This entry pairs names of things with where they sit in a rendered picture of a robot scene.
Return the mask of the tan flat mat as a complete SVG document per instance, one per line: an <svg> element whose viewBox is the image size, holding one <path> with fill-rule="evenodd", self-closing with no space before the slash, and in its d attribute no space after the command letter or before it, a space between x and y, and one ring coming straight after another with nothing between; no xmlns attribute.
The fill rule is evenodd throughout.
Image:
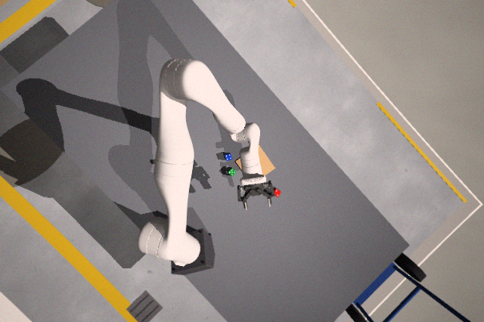
<svg viewBox="0 0 484 322"><path fill-rule="evenodd" d="M259 161L260 161L260 165L262 167L262 174L263 175L267 175L269 172L271 172L273 169L275 169L275 167L272 165L271 161L266 156L266 154L264 153L264 151L262 150L262 148L260 146L259 146ZM235 162L239 165L239 167L241 169L240 159L238 159Z"/></svg>

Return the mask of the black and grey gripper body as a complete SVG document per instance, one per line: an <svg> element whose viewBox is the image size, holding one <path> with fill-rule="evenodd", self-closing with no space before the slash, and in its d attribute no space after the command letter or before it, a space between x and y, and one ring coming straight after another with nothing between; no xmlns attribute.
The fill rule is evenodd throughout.
<svg viewBox="0 0 484 322"><path fill-rule="evenodd" d="M259 186L257 186L259 185ZM248 193L250 191L250 189L253 189L253 193L250 195L252 197L254 196L258 196L260 195L261 193L259 193L257 191L257 188L260 188L261 190L264 190L265 189L265 183L259 183L259 184L248 184L248 185L244 185L244 190Z"/></svg>

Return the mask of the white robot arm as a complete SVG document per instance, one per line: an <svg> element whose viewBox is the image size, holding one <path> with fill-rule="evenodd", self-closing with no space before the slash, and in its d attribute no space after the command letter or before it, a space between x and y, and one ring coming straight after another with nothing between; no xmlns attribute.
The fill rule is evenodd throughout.
<svg viewBox="0 0 484 322"><path fill-rule="evenodd" d="M138 235L138 248L183 267L195 261L200 253L197 239L186 232L188 191L194 163L194 148L185 118L187 101L196 101L210 109L215 121L233 141L250 144L250 148L244 147L239 153L243 174L240 184L266 182L259 161L258 125L245 123L204 63L168 60L160 72L160 121L154 164L154 180L166 205L168 219L148 220Z"/></svg>

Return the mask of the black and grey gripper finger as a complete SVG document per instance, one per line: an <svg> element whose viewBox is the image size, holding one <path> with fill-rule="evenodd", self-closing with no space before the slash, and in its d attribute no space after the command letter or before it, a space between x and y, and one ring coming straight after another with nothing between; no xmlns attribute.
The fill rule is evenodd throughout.
<svg viewBox="0 0 484 322"><path fill-rule="evenodd" d="M241 197L240 193L244 190L244 187L241 187L240 185L237 186L237 201L238 202L243 202L244 208L248 210L247 207L247 199L250 197L250 195L253 193L253 189L250 189L250 191L247 193L245 192L244 196Z"/></svg>
<svg viewBox="0 0 484 322"><path fill-rule="evenodd" d="M267 183L265 183L265 186L271 189L271 193L269 193L266 189L264 189L264 192L263 192L260 188L257 188L257 191L261 193L263 196L268 197L268 206L271 206L271 198L275 196L272 182L268 181Z"/></svg>

